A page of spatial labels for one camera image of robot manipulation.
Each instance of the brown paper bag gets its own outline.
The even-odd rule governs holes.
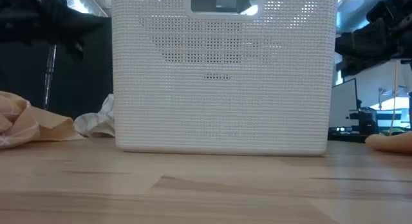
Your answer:
[[[30,141],[83,139],[68,117],[32,107],[12,93],[0,91],[0,149]]]

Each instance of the wooden table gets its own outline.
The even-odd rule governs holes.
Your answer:
[[[0,223],[412,223],[412,157],[123,153],[112,139],[0,151]]]

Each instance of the perforated basket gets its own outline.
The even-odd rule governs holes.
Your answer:
[[[187,0],[113,0],[120,148],[325,150],[337,0],[261,2],[239,19],[197,16]]]

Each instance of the ceiling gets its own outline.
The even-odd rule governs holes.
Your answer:
[[[111,0],[80,0],[91,12],[98,14],[96,5],[111,15]],[[352,32],[367,25],[366,14],[381,0],[338,0],[337,33]]]
[[[338,0],[337,33],[352,32],[368,24],[366,14],[381,0]]]

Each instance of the white wall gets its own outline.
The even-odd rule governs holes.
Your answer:
[[[395,82],[395,61],[387,62],[380,66],[370,68],[358,73],[356,76],[346,77],[346,80],[356,78],[358,99],[362,106],[372,106],[379,102],[379,88],[393,91]],[[412,71],[409,65],[398,64],[398,85],[406,86],[412,91]]]

